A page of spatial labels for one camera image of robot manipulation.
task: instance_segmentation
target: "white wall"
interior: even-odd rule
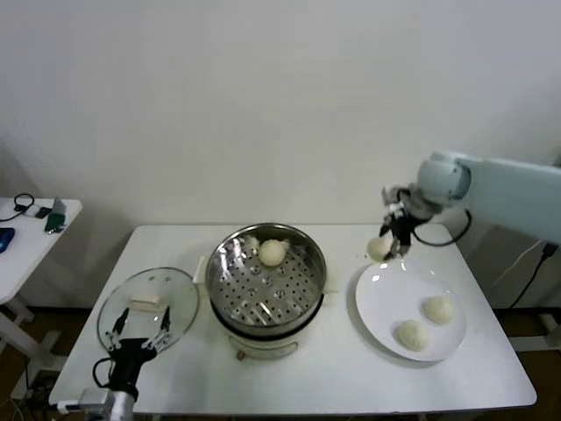
[[[413,180],[435,149],[552,161],[560,12],[513,0],[2,2],[4,191],[85,207],[25,296],[92,304],[136,225],[375,222],[381,187]]]

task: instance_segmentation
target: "white table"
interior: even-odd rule
[[[404,360],[373,339],[354,307],[356,273],[368,259],[367,241],[378,225],[300,226],[321,247],[330,289],[305,344],[279,360],[239,361],[224,328],[201,294],[185,336],[138,379],[135,411],[152,414],[366,414],[476,410],[530,405],[536,392],[478,284],[455,246],[411,253],[446,275],[468,319],[464,344],[447,360]],[[202,255],[236,226],[142,226],[135,230],[68,357],[51,403],[79,399],[94,387],[91,368],[106,356],[96,336],[105,298],[126,278],[154,267],[193,274]],[[441,225],[426,239],[445,240]]]
[[[63,199],[66,205],[65,224],[69,226],[82,210],[82,204],[78,200]],[[35,204],[39,206],[52,207],[53,199],[36,199]],[[12,198],[0,197],[0,218],[8,218],[13,215],[14,203]],[[16,297],[19,289],[24,285],[29,275],[40,264],[45,255],[58,241],[61,234],[47,234],[44,232],[46,218],[38,219],[20,215],[8,221],[0,222],[0,227],[15,228],[16,234],[8,248],[0,253],[0,304],[6,304],[17,315],[15,321],[9,320],[0,313],[0,336],[5,342],[14,346],[30,359],[28,374],[30,382],[41,370],[60,371],[66,357],[52,355],[50,349],[53,347],[60,333],[49,332],[41,343],[35,341],[31,336],[22,331],[19,325],[22,321],[32,321],[33,314]],[[0,353],[5,347],[5,342],[0,343]],[[25,377],[19,379],[11,396],[21,399],[25,394]]]

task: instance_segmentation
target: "blue device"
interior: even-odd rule
[[[8,248],[14,235],[16,235],[16,230],[13,228],[0,228],[0,253],[3,253]]]

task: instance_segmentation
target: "table leg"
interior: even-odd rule
[[[0,313],[0,334],[3,338],[30,359],[27,365],[29,383],[33,383],[40,371],[60,372],[67,357],[53,355],[51,348],[60,336],[60,332],[50,331],[41,343],[37,342],[21,328]],[[11,392],[13,399],[23,399],[27,391],[25,373],[19,378],[18,384]]]
[[[6,303],[6,307],[8,307],[16,315],[16,319],[12,322],[14,325],[20,326],[24,321],[31,322],[35,317],[33,313],[25,307],[25,304],[19,301],[16,297]],[[0,339],[0,353],[2,353],[5,348],[6,341],[4,339]]]
[[[32,322],[35,315],[29,311],[25,304],[23,304],[19,298],[14,296],[8,303],[6,303],[11,311],[13,311],[17,316],[21,316],[26,322]]]

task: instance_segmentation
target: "white plate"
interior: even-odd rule
[[[449,294],[454,318],[447,325],[430,321],[423,311],[427,298]],[[384,346],[403,357],[419,361],[443,360],[458,348],[465,336],[465,313],[446,281],[430,268],[410,258],[376,263],[360,276],[356,290],[359,314],[370,333]],[[405,320],[423,322],[430,331],[430,343],[422,351],[406,348],[395,334]]]

